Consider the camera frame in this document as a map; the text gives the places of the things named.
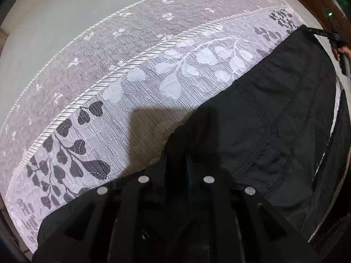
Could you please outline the right hand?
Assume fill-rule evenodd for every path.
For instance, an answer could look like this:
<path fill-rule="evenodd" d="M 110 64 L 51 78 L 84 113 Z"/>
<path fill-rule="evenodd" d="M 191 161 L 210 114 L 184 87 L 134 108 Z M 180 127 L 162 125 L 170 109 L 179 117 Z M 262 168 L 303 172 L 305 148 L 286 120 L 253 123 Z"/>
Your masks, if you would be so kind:
<path fill-rule="evenodd" d="M 351 50 L 347 46 L 343 46 L 341 48 L 333 48 L 333 55 L 337 61 L 340 60 L 341 55 L 346 55 L 349 62 L 351 62 Z"/>

